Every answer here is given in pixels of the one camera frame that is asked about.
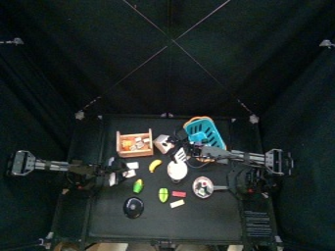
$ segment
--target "red object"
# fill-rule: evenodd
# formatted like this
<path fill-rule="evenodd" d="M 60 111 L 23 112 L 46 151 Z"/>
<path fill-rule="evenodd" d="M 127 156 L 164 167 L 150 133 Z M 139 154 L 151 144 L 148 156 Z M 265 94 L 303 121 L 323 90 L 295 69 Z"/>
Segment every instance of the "red object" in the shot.
<path fill-rule="evenodd" d="M 174 192 L 172 192 L 172 196 L 174 196 L 174 197 L 182 197 L 182 198 L 184 198 L 184 197 L 186 197 L 186 192 L 174 191 Z"/>

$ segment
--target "wooden crate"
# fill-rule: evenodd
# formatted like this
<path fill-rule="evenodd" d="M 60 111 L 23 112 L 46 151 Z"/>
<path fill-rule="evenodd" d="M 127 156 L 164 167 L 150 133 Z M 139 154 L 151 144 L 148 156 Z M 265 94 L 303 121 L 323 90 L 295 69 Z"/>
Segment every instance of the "wooden crate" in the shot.
<path fill-rule="evenodd" d="M 142 149 L 130 150 L 127 147 L 124 148 L 124 144 L 136 145 L 136 138 L 148 139 L 148 142 L 144 143 Z M 120 132 L 116 132 L 116 152 L 120 157 L 131 158 L 131 157 L 140 157 L 140 156 L 152 156 L 154 155 L 154 145 L 152 145 L 152 130 L 146 133 L 136 133 L 136 134 L 124 134 L 122 135 Z"/>

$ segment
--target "toy fruit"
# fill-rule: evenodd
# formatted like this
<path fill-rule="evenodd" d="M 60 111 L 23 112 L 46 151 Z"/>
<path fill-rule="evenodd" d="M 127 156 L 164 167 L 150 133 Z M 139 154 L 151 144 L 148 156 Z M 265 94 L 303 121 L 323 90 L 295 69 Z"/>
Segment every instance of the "toy fruit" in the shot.
<path fill-rule="evenodd" d="M 142 192 L 142 189 L 143 189 L 143 186 L 144 186 L 143 180 L 142 180 L 142 179 L 138 179 L 138 180 L 135 181 L 135 183 L 134 183 L 134 188 L 132 188 L 134 192 L 135 192 L 135 193 L 140 193 L 140 192 Z"/>
<path fill-rule="evenodd" d="M 156 167 L 163 163 L 162 160 L 155 160 L 152 164 L 150 165 L 150 171 L 151 173 L 155 171 Z"/>
<path fill-rule="evenodd" d="M 130 140 L 122 140 L 122 149 L 124 151 L 130 151 L 132 146 L 132 142 Z"/>
<path fill-rule="evenodd" d="M 160 201 L 164 203 L 168 200 L 168 189 L 167 188 L 162 188 L 159 191 L 159 197 L 160 197 Z"/>

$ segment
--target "yellow object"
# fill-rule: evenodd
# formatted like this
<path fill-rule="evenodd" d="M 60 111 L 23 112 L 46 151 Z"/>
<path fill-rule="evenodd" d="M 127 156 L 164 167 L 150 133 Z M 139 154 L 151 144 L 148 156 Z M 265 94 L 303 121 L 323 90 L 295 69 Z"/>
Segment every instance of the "yellow object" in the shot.
<path fill-rule="evenodd" d="M 130 151 L 132 146 L 132 141 L 131 140 L 122 140 L 122 148 L 124 151 Z"/>
<path fill-rule="evenodd" d="M 140 193 L 140 191 L 142 191 L 142 189 L 143 189 L 143 180 L 142 179 L 138 179 L 136 181 L 135 181 L 135 183 L 134 183 L 134 188 L 132 188 L 132 190 L 134 190 L 134 192 L 136 192 L 136 193 Z"/>
<path fill-rule="evenodd" d="M 155 171 L 156 167 L 163 163 L 162 160 L 155 160 L 152 164 L 150 165 L 150 171 L 151 173 Z"/>

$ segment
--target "wooden box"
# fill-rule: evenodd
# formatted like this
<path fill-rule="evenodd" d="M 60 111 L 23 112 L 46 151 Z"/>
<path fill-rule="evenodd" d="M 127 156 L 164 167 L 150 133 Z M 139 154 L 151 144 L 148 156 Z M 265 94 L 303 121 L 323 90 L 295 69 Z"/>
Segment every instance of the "wooden box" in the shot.
<path fill-rule="evenodd" d="M 152 130 L 146 133 L 124 134 L 116 132 L 116 152 L 120 157 L 131 158 L 154 155 Z"/>

